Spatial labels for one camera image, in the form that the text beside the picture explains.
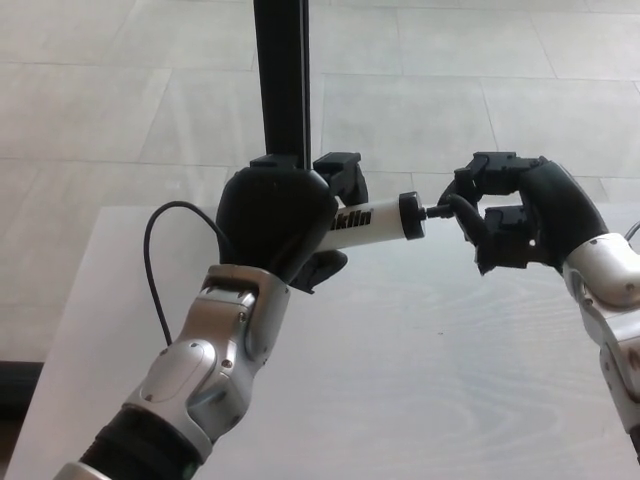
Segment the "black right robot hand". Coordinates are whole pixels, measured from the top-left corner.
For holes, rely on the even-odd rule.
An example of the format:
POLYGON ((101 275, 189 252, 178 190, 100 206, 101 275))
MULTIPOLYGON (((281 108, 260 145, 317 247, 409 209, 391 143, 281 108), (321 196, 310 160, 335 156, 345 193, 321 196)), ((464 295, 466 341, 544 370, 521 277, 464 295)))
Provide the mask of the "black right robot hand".
POLYGON ((426 216, 457 220, 475 247, 482 275, 531 262, 561 272, 576 248, 609 232, 593 201, 561 165, 514 152, 475 153, 426 216))

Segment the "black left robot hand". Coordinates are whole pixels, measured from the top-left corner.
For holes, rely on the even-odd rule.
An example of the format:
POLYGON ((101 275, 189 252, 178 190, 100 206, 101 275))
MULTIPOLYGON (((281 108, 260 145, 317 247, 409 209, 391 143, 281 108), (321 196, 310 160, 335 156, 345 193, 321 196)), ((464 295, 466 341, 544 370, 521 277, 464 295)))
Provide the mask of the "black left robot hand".
POLYGON ((369 197, 359 153, 331 152, 309 170, 297 161, 267 154, 226 183, 216 214, 225 235, 219 261, 263 269, 311 294, 348 262, 339 247, 319 249, 338 204, 360 205, 369 197))

